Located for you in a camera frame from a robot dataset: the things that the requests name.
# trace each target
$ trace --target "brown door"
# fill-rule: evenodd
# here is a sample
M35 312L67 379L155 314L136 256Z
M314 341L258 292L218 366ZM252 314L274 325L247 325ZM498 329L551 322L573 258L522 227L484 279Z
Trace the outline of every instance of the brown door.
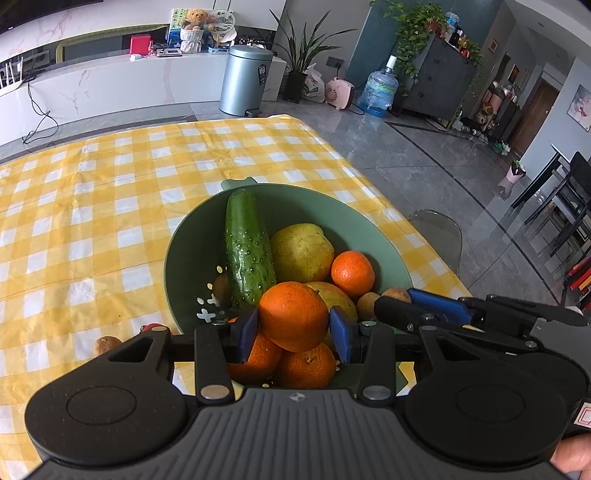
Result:
M554 105L556 97L558 97L558 90L544 81L540 82L534 97L509 139L509 145L519 156L522 156L533 142L552 105Z

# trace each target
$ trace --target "white plastic bag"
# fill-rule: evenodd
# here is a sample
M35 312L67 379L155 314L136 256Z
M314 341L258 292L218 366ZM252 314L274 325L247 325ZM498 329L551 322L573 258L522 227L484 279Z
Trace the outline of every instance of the white plastic bag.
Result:
M310 65L304 72L308 76L304 82L302 97L306 100L322 103L324 102L324 82L322 81L322 75L317 70L314 70L314 67L316 67L316 63Z

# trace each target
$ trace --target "yellow checkered tablecloth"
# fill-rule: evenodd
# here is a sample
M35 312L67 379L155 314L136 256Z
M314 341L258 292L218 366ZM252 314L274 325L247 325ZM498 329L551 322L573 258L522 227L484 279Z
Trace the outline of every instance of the yellow checkered tablecloth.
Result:
M327 193L370 219L417 288L468 291L380 192L317 133L289 116L143 128L33 154L0 167L0 478L39 463L27 401L92 356L94 340L141 325L178 331L163 287L182 218L254 177ZM175 385L193 388L191 370Z

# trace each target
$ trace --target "finger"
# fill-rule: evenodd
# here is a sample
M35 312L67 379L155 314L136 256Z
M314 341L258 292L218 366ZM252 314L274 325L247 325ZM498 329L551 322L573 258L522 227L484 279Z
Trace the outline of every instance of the finger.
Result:
M591 469L591 434L562 440L550 461L564 473Z

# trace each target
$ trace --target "television screen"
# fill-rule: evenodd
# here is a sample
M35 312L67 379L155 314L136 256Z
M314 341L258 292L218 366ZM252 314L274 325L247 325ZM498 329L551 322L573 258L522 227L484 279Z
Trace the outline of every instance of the television screen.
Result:
M0 34L55 12L103 0L0 0Z

